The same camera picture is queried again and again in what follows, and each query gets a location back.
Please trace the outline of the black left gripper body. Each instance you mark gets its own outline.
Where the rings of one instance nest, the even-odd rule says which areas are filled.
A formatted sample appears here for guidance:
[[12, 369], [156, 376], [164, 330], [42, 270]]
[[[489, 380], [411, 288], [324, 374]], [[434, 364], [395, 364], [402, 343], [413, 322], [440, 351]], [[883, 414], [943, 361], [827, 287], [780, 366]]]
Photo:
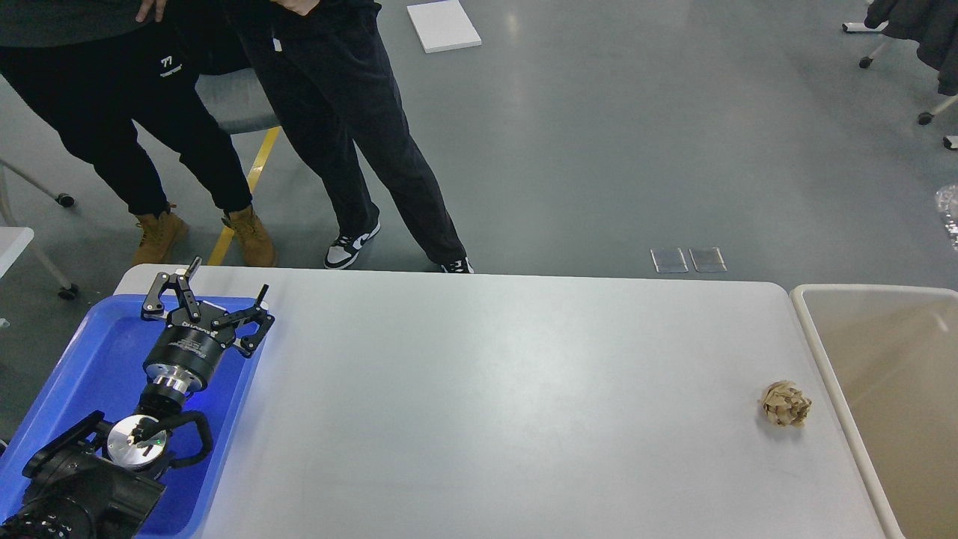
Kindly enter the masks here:
[[213, 325], [229, 315], [219, 305], [199, 304], [201, 319], [192, 321], [185, 309], [170, 313], [165, 328], [144, 361], [147, 381], [181, 393], [202, 392], [236, 338], [236, 327]]

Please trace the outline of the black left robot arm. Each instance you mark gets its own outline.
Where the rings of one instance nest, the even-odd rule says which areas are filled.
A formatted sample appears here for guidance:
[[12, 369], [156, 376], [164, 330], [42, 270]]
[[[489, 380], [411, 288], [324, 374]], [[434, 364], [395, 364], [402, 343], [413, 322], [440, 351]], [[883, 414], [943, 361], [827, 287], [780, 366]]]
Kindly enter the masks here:
[[211, 505], [275, 320], [201, 265], [99, 303], [2, 456], [4, 538], [185, 538]]

